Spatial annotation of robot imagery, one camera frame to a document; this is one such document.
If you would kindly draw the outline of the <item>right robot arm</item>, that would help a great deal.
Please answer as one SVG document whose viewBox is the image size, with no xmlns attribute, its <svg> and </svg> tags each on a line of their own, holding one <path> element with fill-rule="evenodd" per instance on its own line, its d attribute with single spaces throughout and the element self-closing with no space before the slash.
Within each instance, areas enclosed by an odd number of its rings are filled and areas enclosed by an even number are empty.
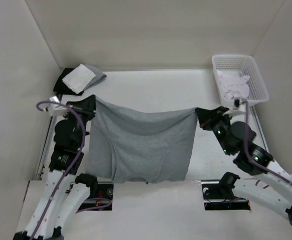
<svg viewBox="0 0 292 240">
<path fill-rule="evenodd" d="M 220 195 L 225 205 L 238 199 L 253 201 L 282 216 L 292 226 L 292 175 L 270 153 L 253 143 L 256 133 L 247 121 L 230 122 L 242 112 L 222 106 L 196 108 L 195 112 L 200 128 L 213 132 L 223 152 L 235 156 L 233 163 L 271 189 L 265 192 L 255 184 L 249 185 L 240 176 L 226 172 L 215 186 L 203 189 L 203 193 L 209 197 Z"/>
</svg>

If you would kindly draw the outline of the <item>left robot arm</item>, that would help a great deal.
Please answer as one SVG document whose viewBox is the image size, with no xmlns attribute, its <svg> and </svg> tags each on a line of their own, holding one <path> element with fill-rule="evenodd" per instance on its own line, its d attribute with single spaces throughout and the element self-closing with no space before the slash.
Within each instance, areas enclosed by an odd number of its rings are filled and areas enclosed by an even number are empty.
<svg viewBox="0 0 292 240">
<path fill-rule="evenodd" d="M 88 174 L 77 175 L 83 159 L 82 152 L 87 122 L 95 117 L 96 97 L 91 95 L 80 101 L 62 104 L 55 96 L 40 101 L 36 108 L 50 116 L 64 119 L 55 125 L 54 150 L 44 192 L 31 220 L 15 240 L 62 240 L 62 230 L 85 199 L 98 193 L 97 180 Z"/>
</svg>

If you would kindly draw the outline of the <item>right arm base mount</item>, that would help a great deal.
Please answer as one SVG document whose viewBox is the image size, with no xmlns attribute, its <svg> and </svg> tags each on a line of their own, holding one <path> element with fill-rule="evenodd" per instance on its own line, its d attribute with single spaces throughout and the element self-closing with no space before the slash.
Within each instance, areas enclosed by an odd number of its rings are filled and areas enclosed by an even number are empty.
<svg viewBox="0 0 292 240">
<path fill-rule="evenodd" d="M 202 182 L 204 209 L 206 211 L 250 211 L 250 202 L 236 197 L 232 190 L 217 181 Z"/>
</svg>

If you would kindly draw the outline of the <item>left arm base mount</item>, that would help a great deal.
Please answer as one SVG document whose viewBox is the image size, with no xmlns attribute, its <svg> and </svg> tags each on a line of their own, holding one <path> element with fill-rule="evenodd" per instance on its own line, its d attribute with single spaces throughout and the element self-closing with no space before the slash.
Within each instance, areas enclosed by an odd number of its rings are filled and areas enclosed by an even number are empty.
<svg viewBox="0 0 292 240">
<path fill-rule="evenodd" d="M 111 211 L 114 193 L 112 182 L 98 182 L 96 190 L 91 190 L 88 198 L 81 204 L 78 211 Z"/>
</svg>

